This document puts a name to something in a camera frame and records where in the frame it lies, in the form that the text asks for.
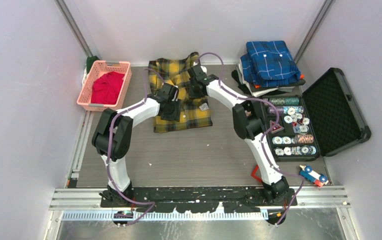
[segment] blue plaid shirt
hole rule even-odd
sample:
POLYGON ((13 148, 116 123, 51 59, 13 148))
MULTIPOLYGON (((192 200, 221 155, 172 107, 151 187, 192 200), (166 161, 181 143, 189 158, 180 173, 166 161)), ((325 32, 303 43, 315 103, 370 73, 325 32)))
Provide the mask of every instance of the blue plaid shirt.
POLYGON ((284 41, 249 41, 241 57, 244 80, 262 87, 286 86, 299 81, 301 72, 284 41))

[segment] red garment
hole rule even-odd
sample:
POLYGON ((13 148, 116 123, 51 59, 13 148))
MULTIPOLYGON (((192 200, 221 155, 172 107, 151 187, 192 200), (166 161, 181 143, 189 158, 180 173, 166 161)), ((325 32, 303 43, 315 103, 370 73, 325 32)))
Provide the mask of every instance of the red garment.
POLYGON ((92 85, 91 103, 116 104, 124 84, 124 76, 125 74, 123 73, 111 71, 95 80, 92 85))

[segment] open case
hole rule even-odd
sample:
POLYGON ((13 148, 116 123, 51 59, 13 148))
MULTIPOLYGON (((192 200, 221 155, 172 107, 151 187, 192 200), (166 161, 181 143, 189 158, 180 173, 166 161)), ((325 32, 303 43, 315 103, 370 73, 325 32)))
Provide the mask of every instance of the open case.
MULTIPOLYGON (((303 114, 309 118, 307 135, 313 135, 313 143, 275 144, 274 137, 294 138, 298 133, 293 130, 292 123, 286 123, 284 117, 287 113, 280 114, 279 125, 283 127, 275 133, 269 133, 267 141, 273 156, 278 162, 313 161, 319 157, 334 156, 343 150, 362 144, 371 137, 371 130, 366 124, 357 105, 344 73, 339 68, 330 68, 317 81, 315 81, 299 98, 299 106, 303 107, 303 114), (286 147, 302 148, 314 146, 314 154, 277 155, 275 149, 286 147)), ((269 107, 263 107, 264 124, 271 127, 275 121, 275 114, 269 113, 269 107)))

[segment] green cloth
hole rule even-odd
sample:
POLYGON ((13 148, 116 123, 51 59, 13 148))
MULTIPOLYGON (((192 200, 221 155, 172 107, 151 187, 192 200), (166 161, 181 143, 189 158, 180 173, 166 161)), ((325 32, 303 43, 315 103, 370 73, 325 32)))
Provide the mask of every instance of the green cloth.
POLYGON ((89 56, 86 59, 86 73, 89 74, 95 61, 100 60, 97 56, 89 56))

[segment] pink laundry basket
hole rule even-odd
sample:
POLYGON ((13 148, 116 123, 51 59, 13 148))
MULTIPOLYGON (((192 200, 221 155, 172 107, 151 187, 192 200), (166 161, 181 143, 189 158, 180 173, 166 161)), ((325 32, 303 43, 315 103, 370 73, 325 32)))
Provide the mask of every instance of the pink laundry basket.
POLYGON ((125 100, 126 92, 128 90, 129 82, 131 81, 131 77, 131 64, 127 61, 120 61, 119 63, 107 63, 106 61, 101 60, 95 61, 92 64, 91 71, 89 71, 89 75, 86 78, 85 84, 83 85, 82 91, 80 91, 80 95, 76 102, 87 111, 102 112, 108 108, 113 110, 121 109, 125 100), (122 88, 120 89, 116 104, 91 103, 91 95, 93 93, 94 82, 104 74, 110 72, 125 74, 122 88))

